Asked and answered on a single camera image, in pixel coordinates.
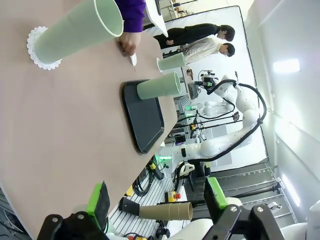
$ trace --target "ceiling light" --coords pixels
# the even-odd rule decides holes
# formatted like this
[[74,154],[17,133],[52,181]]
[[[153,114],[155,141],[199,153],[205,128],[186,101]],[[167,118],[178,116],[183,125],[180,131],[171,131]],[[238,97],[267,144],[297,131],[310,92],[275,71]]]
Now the ceiling light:
[[300,64],[297,58],[285,60],[285,61],[276,61],[273,63],[273,70],[276,73],[294,73],[300,71]]
[[287,176],[284,175],[284,174],[282,175],[282,180],[284,182],[285,187],[288,189],[291,197],[293,198],[293,201],[294,201],[295,205],[297,207],[299,207],[300,206],[300,198],[299,198],[294,186],[291,184],[291,182],[289,181]]

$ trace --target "human hand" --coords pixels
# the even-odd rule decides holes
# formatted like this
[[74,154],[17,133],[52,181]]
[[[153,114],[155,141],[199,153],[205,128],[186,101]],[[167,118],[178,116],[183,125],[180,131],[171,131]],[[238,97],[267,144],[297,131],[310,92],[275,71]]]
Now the human hand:
[[174,41],[173,41],[173,40],[167,40],[167,41],[165,41],[165,43],[166,43],[167,45],[173,45],[173,44],[174,44]]
[[141,40],[141,32],[123,32],[119,37],[119,42],[122,47],[122,50],[132,56],[135,54],[136,49]]

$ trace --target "black hair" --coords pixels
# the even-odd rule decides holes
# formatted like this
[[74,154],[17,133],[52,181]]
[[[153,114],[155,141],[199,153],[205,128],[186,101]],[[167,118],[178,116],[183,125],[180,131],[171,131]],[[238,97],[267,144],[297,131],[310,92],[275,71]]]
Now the black hair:
[[229,25],[221,25],[221,29],[222,32],[226,31],[225,34],[225,40],[227,40],[228,42],[231,42],[234,37],[235,37],[235,29],[232,26]]
[[235,46],[233,46],[231,43],[224,43],[223,45],[228,46],[228,55],[227,56],[232,57],[236,52]]

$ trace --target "white backdrop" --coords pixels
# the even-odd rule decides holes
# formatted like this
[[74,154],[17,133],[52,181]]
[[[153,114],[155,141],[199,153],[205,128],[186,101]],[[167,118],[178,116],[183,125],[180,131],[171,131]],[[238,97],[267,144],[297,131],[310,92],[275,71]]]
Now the white backdrop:
[[[198,74],[201,70],[213,70],[215,76],[221,79],[224,75],[236,79],[235,71],[238,73],[238,80],[241,83],[254,86],[254,74],[250,63],[250,58],[247,50],[247,43],[245,32],[243,28],[243,22],[241,18],[240,9],[237,6],[217,9],[209,12],[199,13],[191,15],[185,18],[178,18],[166,23],[166,28],[184,28],[185,26],[192,26],[202,23],[212,23],[216,25],[230,25],[235,29],[235,36],[231,42],[235,47],[235,54],[232,57],[226,57],[222,54],[214,54],[207,56],[197,62],[190,63],[188,66],[193,71],[193,78],[196,81]],[[145,30],[146,33],[151,36],[159,35],[161,32],[152,27]],[[168,53],[170,50],[176,50],[177,47],[170,47],[163,49],[164,53]],[[181,76],[181,70],[179,68],[171,69],[170,71],[176,71]],[[248,97],[253,101],[257,100],[257,95],[251,90],[245,90]],[[205,91],[202,91],[198,98],[192,101],[193,104],[202,103],[206,101],[221,102],[221,98],[216,94],[207,95]],[[221,121],[214,121],[211,125],[219,124]],[[205,134],[208,139],[212,137],[218,137],[222,134],[232,133],[242,128],[242,123],[229,124],[221,127],[211,128],[206,130]],[[237,148],[226,156],[210,163],[211,171],[222,171],[233,168],[240,168],[250,164],[260,162],[266,158],[265,145],[263,142],[262,134],[258,129],[254,134],[254,141],[241,148]]]

